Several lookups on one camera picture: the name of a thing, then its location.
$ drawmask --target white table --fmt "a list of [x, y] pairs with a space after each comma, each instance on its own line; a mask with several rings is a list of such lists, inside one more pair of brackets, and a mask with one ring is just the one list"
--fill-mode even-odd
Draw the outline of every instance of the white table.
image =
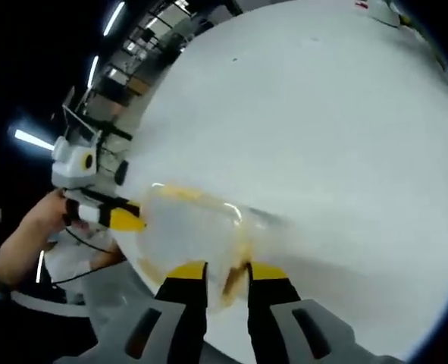
[[[260, 8], [195, 39], [118, 192], [173, 182], [294, 222], [274, 261], [301, 297], [405, 359], [448, 304], [448, 83], [410, 33], [339, 5]], [[135, 265], [134, 236], [117, 238]], [[209, 316], [205, 339], [248, 363], [246, 313], [239, 301]]]

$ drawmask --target transparent plastic bag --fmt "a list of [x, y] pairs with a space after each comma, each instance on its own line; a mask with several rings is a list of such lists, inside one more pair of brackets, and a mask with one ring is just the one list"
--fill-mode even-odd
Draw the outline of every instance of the transparent plastic bag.
[[153, 184], [141, 202], [139, 267], [156, 284], [189, 261], [208, 262], [208, 308], [218, 312], [247, 296], [246, 263], [267, 260], [283, 239], [277, 216], [199, 190]]

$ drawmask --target person's arm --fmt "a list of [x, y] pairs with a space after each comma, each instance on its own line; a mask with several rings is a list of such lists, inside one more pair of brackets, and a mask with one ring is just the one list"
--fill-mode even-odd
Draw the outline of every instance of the person's arm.
[[52, 191], [23, 218], [0, 248], [0, 282], [14, 286], [34, 266], [50, 234], [64, 227], [65, 198]]
[[47, 252], [49, 252], [50, 250], [54, 249], [56, 244], [57, 244], [56, 241], [47, 241], [47, 242], [45, 243], [45, 245], [43, 246], [42, 250], [43, 250], [45, 253], [47, 253]]

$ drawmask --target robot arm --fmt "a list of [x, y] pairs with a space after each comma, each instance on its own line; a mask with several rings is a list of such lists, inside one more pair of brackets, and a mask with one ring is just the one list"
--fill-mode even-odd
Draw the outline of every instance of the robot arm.
[[[155, 299], [128, 306], [99, 343], [58, 364], [195, 363], [206, 332], [207, 263], [174, 269]], [[355, 342], [352, 328], [313, 300], [301, 300], [277, 267], [250, 262], [248, 330], [258, 364], [393, 364]]]
[[[83, 219], [117, 231], [142, 231], [145, 225], [139, 216], [139, 204], [87, 189], [96, 184], [96, 145], [70, 145], [62, 136], [55, 143], [52, 184], [66, 190], [67, 223]], [[80, 193], [76, 196], [73, 190]]]

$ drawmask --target fluorescent light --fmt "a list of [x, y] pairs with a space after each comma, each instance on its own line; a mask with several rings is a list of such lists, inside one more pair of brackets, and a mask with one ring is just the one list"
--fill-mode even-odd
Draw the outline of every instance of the fluorescent light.
[[152, 18], [151, 21], [149, 23], [146, 24], [145, 29], [151, 28], [153, 26], [154, 23], [156, 23], [158, 19], [157, 18]]
[[188, 2], [185, 0], [176, 0], [175, 5], [180, 6], [181, 8], [186, 8], [188, 6]]
[[36, 267], [36, 283], [40, 283], [40, 276], [42, 275], [42, 263], [43, 263], [43, 256], [45, 255], [45, 252], [42, 250], [40, 252], [40, 256], [39, 256], [39, 264]]
[[124, 2], [120, 2], [117, 5], [116, 10], [114, 10], [114, 13], [112, 13], [111, 18], [109, 19], [108, 25], [105, 26], [104, 36], [107, 36], [109, 34], [109, 32], [111, 31], [111, 28], [114, 25], [114, 22], [116, 21], [117, 16], [121, 12], [121, 10], [123, 10], [123, 7], [124, 7]]
[[90, 66], [89, 79], [87, 80], [87, 88], [90, 89], [92, 87], [92, 79], [94, 78], [94, 72], [96, 72], [97, 61], [99, 60], [99, 56], [97, 55], [92, 60], [92, 66]]
[[43, 140], [37, 138], [36, 136], [25, 133], [20, 129], [17, 129], [17, 131], [15, 131], [14, 137], [19, 140], [23, 140], [24, 142], [32, 143], [35, 144], [36, 146], [41, 146], [42, 148], [48, 150], [54, 150], [54, 146], [52, 144], [48, 144], [47, 142], [44, 142]]

